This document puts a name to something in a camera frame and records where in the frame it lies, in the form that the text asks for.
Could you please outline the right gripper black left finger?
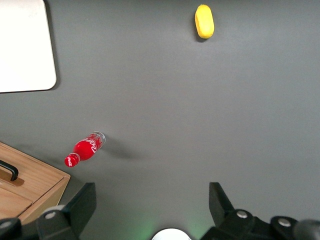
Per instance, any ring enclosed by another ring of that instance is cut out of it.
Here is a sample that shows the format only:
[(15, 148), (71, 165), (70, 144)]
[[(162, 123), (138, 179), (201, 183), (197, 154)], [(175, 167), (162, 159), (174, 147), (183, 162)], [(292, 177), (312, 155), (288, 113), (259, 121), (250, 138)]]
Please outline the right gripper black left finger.
[(39, 239), (78, 240), (96, 207), (96, 185), (87, 182), (66, 205), (46, 210), (36, 220)]

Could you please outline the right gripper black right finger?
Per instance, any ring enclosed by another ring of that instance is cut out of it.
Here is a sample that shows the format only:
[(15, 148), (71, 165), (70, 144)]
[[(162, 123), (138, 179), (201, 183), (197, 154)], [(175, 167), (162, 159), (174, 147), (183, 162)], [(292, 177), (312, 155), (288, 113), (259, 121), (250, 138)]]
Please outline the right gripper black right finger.
[(264, 222), (244, 209), (236, 209), (218, 182), (209, 184), (209, 210), (214, 222), (202, 240), (293, 240), (298, 221), (288, 216)]

